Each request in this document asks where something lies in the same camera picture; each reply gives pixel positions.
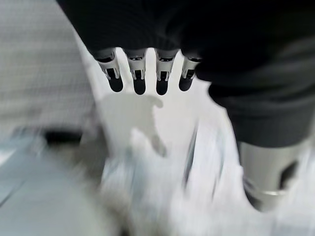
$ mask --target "dark clothing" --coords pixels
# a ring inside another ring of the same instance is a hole
[[[122,47],[198,54],[199,79],[238,141],[295,144],[315,111],[315,2],[58,0],[91,54]]]

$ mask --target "blurry object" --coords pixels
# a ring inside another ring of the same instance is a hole
[[[0,132],[80,127],[94,104],[77,45],[53,0],[0,4]]]
[[[48,148],[40,135],[16,134],[0,143],[0,159],[6,157],[0,163],[1,235],[120,235],[119,221],[103,207],[85,169],[73,164],[74,155],[73,148]]]

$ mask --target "black object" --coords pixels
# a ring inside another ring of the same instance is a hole
[[[142,95],[146,91],[146,82],[145,80],[136,79],[133,80],[133,88],[136,94]]]
[[[109,82],[109,86],[112,89],[112,91],[114,92],[120,92],[121,90],[123,90],[123,81],[122,78],[119,77],[118,79],[114,78],[114,79],[110,79],[108,80]]]
[[[183,76],[181,76],[178,87],[181,91],[185,92],[190,88],[191,84],[192,84],[192,79],[184,78]]]
[[[157,93],[158,95],[164,95],[167,92],[168,82],[165,80],[157,80]]]

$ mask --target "robotic hand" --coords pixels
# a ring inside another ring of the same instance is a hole
[[[58,3],[115,92],[123,82],[114,47],[125,51],[137,94],[146,89],[146,48],[156,49],[159,95],[167,92],[181,49],[179,89],[187,91],[195,73],[212,82],[209,95],[231,119],[249,202],[259,211],[278,205],[298,173],[314,119],[315,14],[309,8],[297,2],[274,9],[268,1],[251,10],[237,1]]]

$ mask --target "metal component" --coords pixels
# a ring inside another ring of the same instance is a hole
[[[178,49],[165,51],[156,49],[157,56],[157,93],[164,95],[167,92],[168,79]]]
[[[198,58],[187,58],[185,57],[182,69],[182,75],[179,80],[179,88],[181,91],[187,91],[195,76],[195,68],[201,62]]]
[[[120,92],[123,89],[123,82],[120,77],[115,49],[107,50],[107,53],[108,55],[103,55],[103,58],[97,59],[97,62],[105,73],[111,89],[115,92]]]
[[[141,95],[146,90],[145,71],[146,71],[146,54],[147,49],[124,50],[128,59],[130,72],[133,78],[133,87],[137,94]]]
[[[276,208],[293,185],[306,143],[265,148],[240,143],[243,186],[250,204],[259,211]]]

